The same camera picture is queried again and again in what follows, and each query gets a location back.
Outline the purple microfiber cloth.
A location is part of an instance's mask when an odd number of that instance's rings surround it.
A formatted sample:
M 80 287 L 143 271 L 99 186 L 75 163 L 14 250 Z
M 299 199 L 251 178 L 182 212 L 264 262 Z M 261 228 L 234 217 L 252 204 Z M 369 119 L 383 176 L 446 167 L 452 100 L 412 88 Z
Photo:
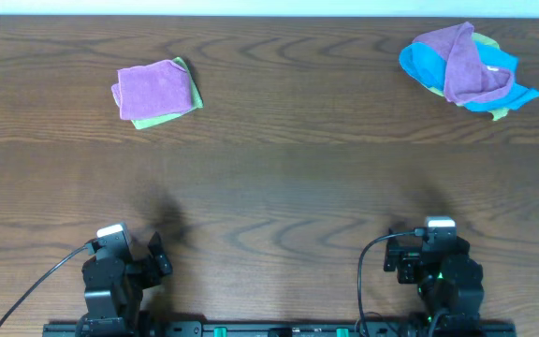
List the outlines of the purple microfiber cloth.
M 515 82 L 514 72 L 488 67 L 480 58 L 469 22 L 417 36 L 413 42 L 434 50 L 446 62 L 444 97 L 456 104 L 488 103 L 505 97 Z

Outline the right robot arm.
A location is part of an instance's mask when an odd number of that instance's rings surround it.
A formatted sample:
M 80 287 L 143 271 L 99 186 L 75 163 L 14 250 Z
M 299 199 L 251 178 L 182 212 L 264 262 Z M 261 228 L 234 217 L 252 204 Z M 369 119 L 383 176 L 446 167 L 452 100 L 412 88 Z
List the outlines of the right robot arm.
M 452 227 L 417 227 L 408 233 L 419 246 L 404 246 L 404 234 L 388 232 L 384 270 L 403 285 L 415 285 L 425 311 L 412 313 L 399 336 L 483 336 L 480 306 L 483 267 L 469 256 L 470 244 Z

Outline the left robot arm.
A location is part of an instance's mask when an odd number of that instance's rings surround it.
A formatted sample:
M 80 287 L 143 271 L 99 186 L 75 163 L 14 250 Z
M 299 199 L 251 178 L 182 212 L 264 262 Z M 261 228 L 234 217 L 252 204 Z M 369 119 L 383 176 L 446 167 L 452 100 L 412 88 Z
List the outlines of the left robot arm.
M 122 230 L 99 235 L 86 247 L 92 256 L 81 269 L 87 313 L 74 335 L 162 336 L 162 325 L 140 309 L 143 291 L 159 286 L 173 272 L 161 236 L 153 234 L 149 254 L 141 259 L 133 258 Z

